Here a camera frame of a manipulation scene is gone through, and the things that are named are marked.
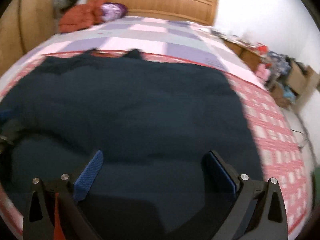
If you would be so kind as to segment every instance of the blue gripper pad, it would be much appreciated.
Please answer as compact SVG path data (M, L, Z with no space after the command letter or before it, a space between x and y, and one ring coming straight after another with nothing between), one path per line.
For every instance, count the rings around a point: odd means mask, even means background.
M226 171L226 167L223 167L212 152L204 155L203 164L222 192L229 192L236 195L236 184L228 174L228 171Z
M91 185L97 177L101 167L103 165L103 153L97 151L94 157L89 161L87 166L84 168L76 182L73 184L73 199L75 201L84 200Z

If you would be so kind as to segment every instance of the red cloth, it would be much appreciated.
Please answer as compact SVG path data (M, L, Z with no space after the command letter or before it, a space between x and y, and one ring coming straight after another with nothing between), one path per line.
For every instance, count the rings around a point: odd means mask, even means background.
M103 22L101 5L107 0L90 0L68 10L59 21L60 33L70 33L90 28Z
M54 204L54 230L53 230L53 240L66 240L62 227L60 224L60 216L59 216L59 206L58 199L59 193L55 194L55 204Z

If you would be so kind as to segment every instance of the metal screw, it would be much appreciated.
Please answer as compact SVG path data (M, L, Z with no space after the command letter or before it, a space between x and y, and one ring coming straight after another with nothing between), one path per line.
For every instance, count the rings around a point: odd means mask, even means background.
M33 184L37 184L39 182L39 178L34 178L33 180L32 180L32 183Z
M67 180L67 179L69 179L69 175L68 174L62 174L61 175L61 179L62 180Z
M278 180L277 180L276 178L271 178L270 180L271 180L271 182L272 182L273 184L277 184L277 183L278 183Z
M241 174L240 178L243 179L243 180L248 180L249 176L247 174Z

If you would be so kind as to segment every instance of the pink cloth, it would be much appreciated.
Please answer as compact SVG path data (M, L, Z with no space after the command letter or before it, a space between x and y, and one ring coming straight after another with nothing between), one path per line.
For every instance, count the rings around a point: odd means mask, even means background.
M260 78L262 84L264 84L269 79L270 74L271 71L266 68L266 65L260 63L256 71L256 76Z

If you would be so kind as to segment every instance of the dark blue fabric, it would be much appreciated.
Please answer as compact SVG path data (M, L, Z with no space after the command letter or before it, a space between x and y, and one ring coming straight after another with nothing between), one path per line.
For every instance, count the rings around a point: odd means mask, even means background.
M241 102L216 69L49 57L11 89L3 109L18 109L26 127L43 131L14 149L4 184L22 213L34 177L58 178L103 151L79 205L105 239L210 238L231 203L202 169L209 150L263 179Z

